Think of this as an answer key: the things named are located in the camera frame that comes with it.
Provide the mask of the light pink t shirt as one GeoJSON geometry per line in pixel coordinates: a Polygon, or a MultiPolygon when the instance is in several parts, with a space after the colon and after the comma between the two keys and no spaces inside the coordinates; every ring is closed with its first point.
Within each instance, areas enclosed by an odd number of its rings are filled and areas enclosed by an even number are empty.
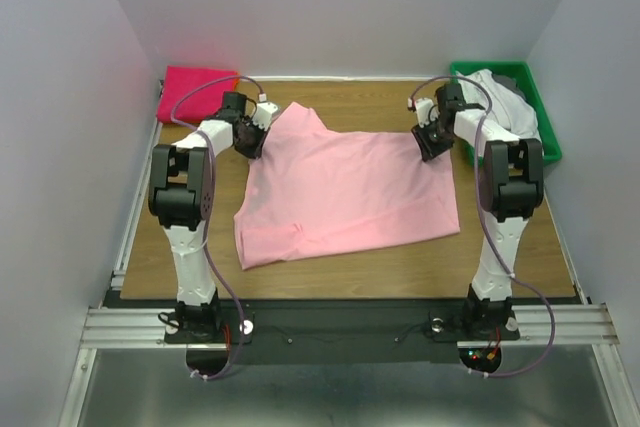
{"type": "Polygon", "coordinates": [[[290,104],[249,165],[234,217],[240,265],[331,256],[460,232],[449,156],[424,162],[409,133],[328,129],[290,104]]]}

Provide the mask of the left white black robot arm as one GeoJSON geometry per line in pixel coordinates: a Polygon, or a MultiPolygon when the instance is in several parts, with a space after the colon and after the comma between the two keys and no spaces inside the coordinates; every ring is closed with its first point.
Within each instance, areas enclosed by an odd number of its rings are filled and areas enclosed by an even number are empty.
{"type": "Polygon", "coordinates": [[[166,235],[177,276],[176,305],[162,312],[169,344],[215,343],[228,338],[222,318],[214,269],[207,256],[208,225],[215,194],[215,160],[235,149],[247,159],[262,154],[279,107],[261,92],[247,111],[250,99],[239,92],[223,94],[222,105],[183,139],[158,144],[152,150],[148,206],[166,235]]]}

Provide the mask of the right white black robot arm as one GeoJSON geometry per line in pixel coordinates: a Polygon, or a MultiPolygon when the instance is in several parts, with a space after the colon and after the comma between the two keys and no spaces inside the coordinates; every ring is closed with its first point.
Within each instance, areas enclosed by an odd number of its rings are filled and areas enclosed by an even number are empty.
{"type": "Polygon", "coordinates": [[[483,245],[451,332],[469,340],[504,332],[515,337],[515,261],[522,234],[544,198],[542,143],[521,138],[491,120],[492,101],[485,88],[480,89],[485,106],[467,102],[463,82],[451,77],[437,88],[434,101],[415,94],[407,101],[416,114],[412,134],[423,161],[448,152],[457,139],[474,145],[474,191],[483,245]]]}

